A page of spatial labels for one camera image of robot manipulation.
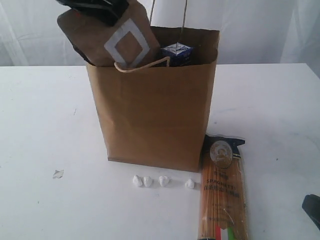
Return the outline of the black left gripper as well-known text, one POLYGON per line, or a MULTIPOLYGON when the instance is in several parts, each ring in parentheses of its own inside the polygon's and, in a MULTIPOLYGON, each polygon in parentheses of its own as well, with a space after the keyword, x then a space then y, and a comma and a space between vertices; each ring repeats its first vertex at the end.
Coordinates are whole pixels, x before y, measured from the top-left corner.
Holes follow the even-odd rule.
POLYGON ((86 16, 113 27, 123 16, 129 2, 127 0, 56 0, 63 6, 68 6, 86 16))

